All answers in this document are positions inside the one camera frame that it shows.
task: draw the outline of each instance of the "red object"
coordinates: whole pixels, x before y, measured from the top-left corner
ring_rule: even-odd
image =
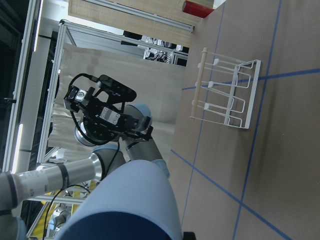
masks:
[[[214,9],[194,3],[192,1],[184,1],[182,11],[186,14],[191,14],[204,19],[210,13],[212,13]]]

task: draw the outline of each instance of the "white wire rack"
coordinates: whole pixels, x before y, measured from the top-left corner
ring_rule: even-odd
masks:
[[[206,62],[207,55],[213,56],[212,63]],[[195,92],[190,117],[230,127],[248,129],[254,106],[260,66],[260,60],[243,61],[210,52],[207,47],[205,47],[202,51],[201,62],[198,65],[199,72],[197,82],[195,83]],[[227,81],[223,81],[220,78],[219,81],[217,81],[211,76],[209,81],[203,80],[204,71],[208,70],[211,72],[222,73],[223,76],[226,76],[226,79],[223,79]],[[244,92],[245,97],[235,96],[237,88],[243,89],[242,95]],[[199,100],[201,89],[207,91],[205,100]],[[211,99],[211,101],[215,100],[215,98],[208,97],[211,93],[216,94],[217,98],[220,99],[221,97],[227,98],[227,105],[223,106],[215,102],[209,102],[208,99]],[[197,109],[199,108],[203,109],[207,113],[219,116],[219,119],[223,120],[211,120],[212,117],[208,114],[202,114],[202,117],[196,117]]]

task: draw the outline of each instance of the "beige fabric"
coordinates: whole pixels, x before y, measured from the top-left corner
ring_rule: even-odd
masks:
[[[53,108],[53,131],[48,145],[66,149],[64,156],[69,161],[85,158],[92,149],[75,140],[75,125],[63,102],[69,82],[79,73],[96,77],[105,74],[134,89],[137,92],[134,103],[149,106],[153,117],[152,136],[163,158],[169,159],[185,67],[66,44]],[[74,85],[84,90],[89,86],[97,88],[94,82],[82,77]]]
[[[145,12],[157,14],[182,23],[195,25],[200,18],[182,12],[183,0],[118,0]],[[202,4],[211,5],[207,0],[198,0]],[[167,24],[116,11],[82,0],[69,0],[68,14],[96,23],[123,29],[132,33],[161,39],[173,44],[190,47],[191,33]]]

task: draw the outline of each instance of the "red cylinder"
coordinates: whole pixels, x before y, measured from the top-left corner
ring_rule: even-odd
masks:
[[[192,1],[184,1],[182,11],[186,14],[191,14],[204,19],[210,13],[212,13],[214,9],[197,4]]]

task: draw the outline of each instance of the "floor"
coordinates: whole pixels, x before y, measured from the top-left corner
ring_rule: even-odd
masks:
[[[227,0],[196,26],[168,167],[198,240],[320,239],[318,9]],[[190,120],[204,47],[262,61],[249,129]]]

